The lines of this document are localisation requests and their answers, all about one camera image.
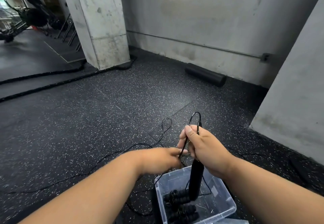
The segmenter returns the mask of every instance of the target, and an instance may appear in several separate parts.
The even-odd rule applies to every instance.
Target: clear plastic container
[[[190,179],[191,166],[175,170],[170,173],[164,174],[160,180],[155,184],[157,199],[160,207],[161,217],[163,224],[168,223],[168,218],[171,210],[168,210],[163,202],[163,196],[172,190],[183,190]],[[204,180],[201,181],[200,195],[196,201],[189,204],[195,205],[199,213],[199,219],[192,224],[212,224],[225,217],[235,213],[236,204],[232,199],[230,193],[226,189],[223,181],[213,175],[208,170],[204,170]]]

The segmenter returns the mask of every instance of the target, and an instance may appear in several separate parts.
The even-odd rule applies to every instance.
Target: fingernail
[[[189,125],[186,125],[186,126],[184,127],[184,131],[185,131],[186,133],[190,132],[190,131],[191,131],[191,127],[190,127]]]

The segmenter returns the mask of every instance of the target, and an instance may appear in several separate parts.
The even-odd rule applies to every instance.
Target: forearm
[[[226,183],[262,223],[321,223],[324,197],[235,158]]]
[[[133,153],[117,157],[21,223],[112,223],[141,174],[140,159]]]

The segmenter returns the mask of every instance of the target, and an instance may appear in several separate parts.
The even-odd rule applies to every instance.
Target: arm
[[[21,224],[114,222],[138,177],[180,167],[177,148],[125,153],[24,219]]]
[[[222,178],[252,214],[266,224],[323,223],[324,197],[247,161],[234,157],[215,136],[203,128],[186,126],[189,151],[216,177]]]

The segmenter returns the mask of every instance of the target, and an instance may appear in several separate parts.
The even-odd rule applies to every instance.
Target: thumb
[[[201,142],[200,136],[195,131],[193,131],[189,125],[186,125],[184,127],[184,132],[194,146],[196,146],[197,143]]]

